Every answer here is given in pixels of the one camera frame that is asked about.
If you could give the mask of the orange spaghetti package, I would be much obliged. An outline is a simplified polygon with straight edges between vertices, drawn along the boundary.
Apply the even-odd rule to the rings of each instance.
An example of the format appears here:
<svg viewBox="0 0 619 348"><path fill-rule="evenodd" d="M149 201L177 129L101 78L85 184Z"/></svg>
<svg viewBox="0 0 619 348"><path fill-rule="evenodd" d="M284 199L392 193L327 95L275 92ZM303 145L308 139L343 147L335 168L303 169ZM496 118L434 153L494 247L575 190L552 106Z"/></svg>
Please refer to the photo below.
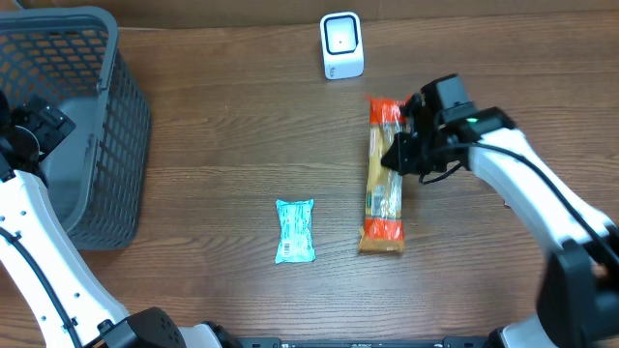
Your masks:
<svg viewBox="0 0 619 348"><path fill-rule="evenodd" d="M369 98L368 180L360 252L403 252L405 237L401 218L402 178L381 165L395 135L409 127L400 108L402 101Z"/></svg>

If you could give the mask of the teal snack packet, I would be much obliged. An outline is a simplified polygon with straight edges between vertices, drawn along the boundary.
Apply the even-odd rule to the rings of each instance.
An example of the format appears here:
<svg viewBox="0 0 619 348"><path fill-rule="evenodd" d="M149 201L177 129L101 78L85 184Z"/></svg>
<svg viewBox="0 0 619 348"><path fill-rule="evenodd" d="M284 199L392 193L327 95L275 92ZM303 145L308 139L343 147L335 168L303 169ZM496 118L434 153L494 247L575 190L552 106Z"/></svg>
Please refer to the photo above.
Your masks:
<svg viewBox="0 0 619 348"><path fill-rule="evenodd" d="M280 222L280 242L275 263L305 263L315 260L312 209L314 201L276 202Z"/></svg>

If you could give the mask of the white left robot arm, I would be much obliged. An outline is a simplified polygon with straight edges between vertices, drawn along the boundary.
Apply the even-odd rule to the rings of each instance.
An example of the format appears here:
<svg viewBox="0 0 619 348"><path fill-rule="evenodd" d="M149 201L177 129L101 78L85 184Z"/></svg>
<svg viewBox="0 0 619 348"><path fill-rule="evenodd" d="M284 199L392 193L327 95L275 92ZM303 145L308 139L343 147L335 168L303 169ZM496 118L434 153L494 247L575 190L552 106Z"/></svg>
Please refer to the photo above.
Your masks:
<svg viewBox="0 0 619 348"><path fill-rule="evenodd" d="M238 347L223 327L178 327L160 308L135 314L99 283L51 206L41 161L74 122L33 97L1 101L1 262L49 347Z"/></svg>

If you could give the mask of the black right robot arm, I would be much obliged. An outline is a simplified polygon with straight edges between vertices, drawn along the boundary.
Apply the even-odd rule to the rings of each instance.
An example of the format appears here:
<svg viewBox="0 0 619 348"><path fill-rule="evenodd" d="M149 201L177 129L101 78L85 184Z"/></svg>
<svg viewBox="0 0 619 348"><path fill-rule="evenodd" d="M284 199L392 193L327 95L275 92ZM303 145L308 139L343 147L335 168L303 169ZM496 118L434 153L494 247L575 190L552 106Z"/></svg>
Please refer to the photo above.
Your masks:
<svg viewBox="0 0 619 348"><path fill-rule="evenodd" d="M435 79L399 109L411 128L381 163L440 179L449 164L493 187L545 253L535 313L488 335L487 347L594 347L618 335L618 227L538 157L500 108L478 108L456 74Z"/></svg>

